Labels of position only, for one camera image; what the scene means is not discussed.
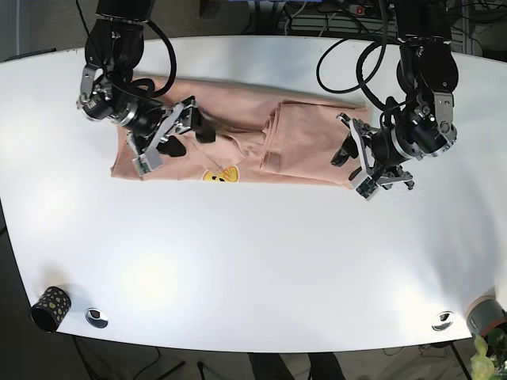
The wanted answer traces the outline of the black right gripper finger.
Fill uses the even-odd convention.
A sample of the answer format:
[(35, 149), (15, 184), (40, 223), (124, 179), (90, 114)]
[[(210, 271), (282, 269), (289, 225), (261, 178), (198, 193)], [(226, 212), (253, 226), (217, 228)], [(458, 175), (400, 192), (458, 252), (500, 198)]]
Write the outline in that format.
[(185, 146), (174, 136), (163, 137), (155, 148), (146, 149), (145, 151), (141, 151), (135, 140), (133, 140), (132, 151), (134, 153), (132, 163), (140, 177), (144, 177), (161, 167), (163, 156), (179, 158), (187, 153)]
[(216, 121), (199, 109), (193, 111), (192, 130), (197, 142), (214, 143), (216, 139)]

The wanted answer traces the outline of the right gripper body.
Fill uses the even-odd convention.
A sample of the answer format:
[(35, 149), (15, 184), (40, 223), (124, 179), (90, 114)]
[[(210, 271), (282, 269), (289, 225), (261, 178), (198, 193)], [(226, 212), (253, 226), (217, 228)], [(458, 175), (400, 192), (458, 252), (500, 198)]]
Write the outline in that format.
[(112, 83), (98, 68), (86, 65), (82, 72), (80, 94), (77, 100), (88, 119), (111, 120), (127, 131), (126, 142), (132, 150), (132, 141), (145, 151), (155, 148), (163, 137), (183, 135), (192, 131), (193, 111), (198, 109), (194, 97), (169, 106), (140, 93), (114, 89)]

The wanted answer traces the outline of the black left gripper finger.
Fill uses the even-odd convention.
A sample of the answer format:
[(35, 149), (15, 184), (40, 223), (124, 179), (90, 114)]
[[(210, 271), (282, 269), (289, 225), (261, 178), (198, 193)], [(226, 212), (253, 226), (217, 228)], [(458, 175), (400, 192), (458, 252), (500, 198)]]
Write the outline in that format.
[(357, 168), (349, 175), (349, 184), (365, 200), (370, 200), (378, 185), (362, 168)]
[(331, 160), (332, 166), (343, 166), (350, 158), (356, 159), (358, 157), (358, 149), (355, 140), (351, 134), (342, 143), (340, 149), (333, 156)]

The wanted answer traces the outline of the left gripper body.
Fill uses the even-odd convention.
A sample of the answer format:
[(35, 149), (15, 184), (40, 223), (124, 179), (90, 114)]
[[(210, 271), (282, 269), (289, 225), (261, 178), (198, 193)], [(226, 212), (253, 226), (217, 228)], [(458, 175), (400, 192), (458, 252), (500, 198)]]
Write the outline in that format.
[(438, 157), (454, 145), (457, 129), (452, 123), (453, 108), (451, 93), (435, 92), (429, 99), (418, 94), (400, 104), (388, 97), (378, 127), (345, 113), (337, 118), (357, 144), (360, 168), (377, 183), (378, 189), (404, 184), (411, 190), (413, 176), (402, 164)]

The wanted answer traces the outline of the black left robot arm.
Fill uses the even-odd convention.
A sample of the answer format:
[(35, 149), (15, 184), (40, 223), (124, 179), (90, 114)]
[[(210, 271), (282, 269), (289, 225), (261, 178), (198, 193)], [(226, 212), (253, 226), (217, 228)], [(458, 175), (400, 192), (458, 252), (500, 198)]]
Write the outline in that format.
[[(400, 60), (396, 69), (399, 86), (406, 95), (403, 102), (393, 97), (381, 101), (368, 88), (370, 76), (364, 76), (366, 58), (379, 49), (385, 56), (388, 35), (388, 9), (393, 8)], [(388, 190), (393, 184), (414, 187), (412, 175), (402, 167), (404, 162), (425, 157), (438, 157), (457, 140), (453, 124), (453, 92), (459, 71), (452, 57), (451, 27), (443, 1), (381, 1), (379, 11), (382, 33), (356, 61), (356, 88), (380, 110), (379, 126), (345, 113), (338, 119), (349, 129), (345, 141), (331, 160), (342, 167), (356, 158), (360, 168), (349, 180), (356, 192), (369, 199), (379, 188)]]

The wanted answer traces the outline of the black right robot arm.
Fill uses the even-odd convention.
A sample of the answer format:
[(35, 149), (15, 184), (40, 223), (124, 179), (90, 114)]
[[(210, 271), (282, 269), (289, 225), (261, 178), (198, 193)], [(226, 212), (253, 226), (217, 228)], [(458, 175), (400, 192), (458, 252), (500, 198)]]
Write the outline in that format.
[[(187, 150), (178, 135), (192, 132), (199, 143), (213, 143), (214, 126), (204, 121), (195, 97), (174, 105), (159, 99), (173, 86), (177, 74), (175, 50), (151, 20), (152, 1), (100, 1), (94, 27), (86, 28), (86, 65), (77, 107), (92, 121), (111, 120), (126, 132), (140, 176), (158, 169), (162, 158), (182, 157)], [(143, 30), (149, 27), (169, 55), (169, 77), (158, 88), (150, 78), (133, 77), (144, 52)]]

